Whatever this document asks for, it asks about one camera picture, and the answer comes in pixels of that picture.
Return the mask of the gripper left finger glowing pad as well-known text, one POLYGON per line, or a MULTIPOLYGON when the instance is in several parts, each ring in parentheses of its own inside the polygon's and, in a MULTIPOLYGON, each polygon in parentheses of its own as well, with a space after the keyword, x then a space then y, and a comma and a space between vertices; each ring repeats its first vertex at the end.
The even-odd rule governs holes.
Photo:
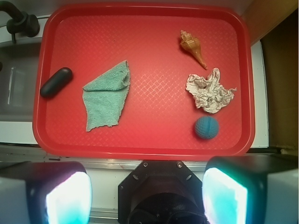
POLYGON ((91 178, 79 162, 0 164, 2 224, 87 224, 91 206, 91 178))

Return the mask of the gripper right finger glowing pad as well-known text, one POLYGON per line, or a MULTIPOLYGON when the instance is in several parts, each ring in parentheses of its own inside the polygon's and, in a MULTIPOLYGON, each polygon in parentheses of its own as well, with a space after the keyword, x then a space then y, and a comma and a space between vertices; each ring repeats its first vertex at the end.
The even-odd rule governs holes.
POLYGON ((210 224, 297 224, 299 159, 215 156, 206 164, 202 199, 210 224))

